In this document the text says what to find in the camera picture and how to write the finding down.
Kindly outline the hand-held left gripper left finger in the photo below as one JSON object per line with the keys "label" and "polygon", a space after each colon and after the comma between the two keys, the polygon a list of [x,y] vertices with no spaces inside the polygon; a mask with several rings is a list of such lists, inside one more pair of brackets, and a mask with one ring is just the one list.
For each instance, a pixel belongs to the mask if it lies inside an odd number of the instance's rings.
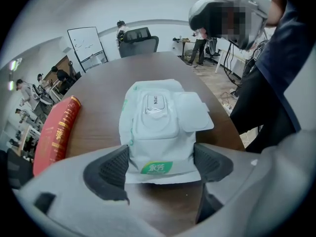
{"label": "hand-held left gripper left finger", "polygon": [[118,146],[58,161],[22,187],[19,200],[70,231],[117,231],[129,206],[128,153]]}

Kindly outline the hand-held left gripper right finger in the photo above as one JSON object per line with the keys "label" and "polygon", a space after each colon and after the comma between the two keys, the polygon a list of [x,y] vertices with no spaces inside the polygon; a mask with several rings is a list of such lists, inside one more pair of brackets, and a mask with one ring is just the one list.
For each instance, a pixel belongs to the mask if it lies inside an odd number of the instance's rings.
{"label": "hand-held left gripper right finger", "polygon": [[194,164],[202,181],[198,219],[210,217],[247,190],[241,211],[252,200],[264,212],[292,207],[314,180],[314,133],[302,130],[261,154],[197,143]]}

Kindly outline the white wet wipe pack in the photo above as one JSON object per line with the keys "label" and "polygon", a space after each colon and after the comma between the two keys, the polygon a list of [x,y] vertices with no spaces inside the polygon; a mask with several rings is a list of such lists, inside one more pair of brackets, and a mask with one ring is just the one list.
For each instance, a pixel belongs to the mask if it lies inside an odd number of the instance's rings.
{"label": "white wet wipe pack", "polygon": [[174,79],[138,81],[127,91],[118,128],[129,147],[128,184],[201,180],[193,158],[196,132],[182,128],[176,109],[182,93]]}

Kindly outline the white wet wipe lid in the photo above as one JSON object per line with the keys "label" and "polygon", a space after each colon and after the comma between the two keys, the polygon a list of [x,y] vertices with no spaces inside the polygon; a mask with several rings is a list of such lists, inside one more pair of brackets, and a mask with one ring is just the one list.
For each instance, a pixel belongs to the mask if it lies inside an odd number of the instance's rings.
{"label": "white wet wipe lid", "polygon": [[179,124],[185,132],[211,130],[214,123],[209,109],[195,92],[174,93]]}

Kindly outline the red hardcover book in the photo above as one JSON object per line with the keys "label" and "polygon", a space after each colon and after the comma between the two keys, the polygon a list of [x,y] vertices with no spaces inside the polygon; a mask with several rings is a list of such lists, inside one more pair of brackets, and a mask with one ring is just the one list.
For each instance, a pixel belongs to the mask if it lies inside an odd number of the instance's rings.
{"label": "red hardcover book", "polygon": [[73,95],[52,107],[36,147],[34,176],[65,158],[69,136],[80,108],[80,101]]}

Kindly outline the black office chair with headrest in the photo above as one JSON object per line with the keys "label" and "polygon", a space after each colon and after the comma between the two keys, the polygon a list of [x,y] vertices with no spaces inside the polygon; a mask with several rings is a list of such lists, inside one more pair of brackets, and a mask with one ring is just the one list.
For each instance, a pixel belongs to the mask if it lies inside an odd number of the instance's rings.
{"label": "black office chair with headrest", "polygon": [[0,168],[12,189],[19,190],[34,177],[33,164],[18,156],[12,149],[0,150]]}

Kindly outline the white desk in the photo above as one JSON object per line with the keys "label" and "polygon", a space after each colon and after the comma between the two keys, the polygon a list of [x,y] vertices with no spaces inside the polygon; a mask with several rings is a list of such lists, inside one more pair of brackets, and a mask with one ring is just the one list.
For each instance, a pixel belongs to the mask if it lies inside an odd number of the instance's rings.
{"label": "white desk", "polygon": [[233,50],[233,48],[231,48],[228,55],[226,50],[221,49],[218,49],[217,53],[219,53],[219,56],[214,56],[214,60],[217,61],[215,73],[223,71],[224,67],[226,67],[234,76],[240,79],[245,66],[243,54],[237,49]]}

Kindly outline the black swivel office chair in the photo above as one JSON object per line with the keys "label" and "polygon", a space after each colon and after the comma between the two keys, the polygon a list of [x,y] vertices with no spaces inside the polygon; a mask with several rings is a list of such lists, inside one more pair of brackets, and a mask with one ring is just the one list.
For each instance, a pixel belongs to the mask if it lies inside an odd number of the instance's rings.
{"label": "black swivel office chair", "polygon": [[220,56],[220,53],[216,52],[216,44],[217,44],[217,38],[210,38],[207,40],[207,50],[209,51],[210,61],[215,64],[214,57]]}

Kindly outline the person's dark clothing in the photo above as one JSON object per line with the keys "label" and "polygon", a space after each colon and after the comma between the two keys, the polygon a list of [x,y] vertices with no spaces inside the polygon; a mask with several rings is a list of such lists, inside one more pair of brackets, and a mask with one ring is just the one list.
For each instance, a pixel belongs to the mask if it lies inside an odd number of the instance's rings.
{"label": "person's dark clothing", "polygon": [[251,72],[244,75],[230,118],[239,134],[261,127],[247,146],[261,153],[300,130],[285,98],[316,43],[308,14],[312,0],[272,0],[267,26],[275,27]]}

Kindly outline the black mesh office chair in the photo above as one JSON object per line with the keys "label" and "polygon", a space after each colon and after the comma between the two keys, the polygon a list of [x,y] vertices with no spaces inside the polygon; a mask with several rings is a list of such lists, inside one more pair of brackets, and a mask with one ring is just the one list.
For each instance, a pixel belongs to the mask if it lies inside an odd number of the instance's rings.
{"label": "black mesh office chair", "polygon": [[121,38],[118,50],[121,58],[150,54],[157,51],[159,38],[152,36],[148,27],[126,31]]}

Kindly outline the whiteboard on black stand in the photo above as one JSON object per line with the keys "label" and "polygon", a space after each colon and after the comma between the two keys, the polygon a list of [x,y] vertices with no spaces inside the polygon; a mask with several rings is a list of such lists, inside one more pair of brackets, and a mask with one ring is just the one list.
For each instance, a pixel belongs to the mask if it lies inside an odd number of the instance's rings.
{"label": "whiteboard on black stand", "polygon": [[67,33],[75,56],[84,73],[108,62],[96,27],[69,29]]}

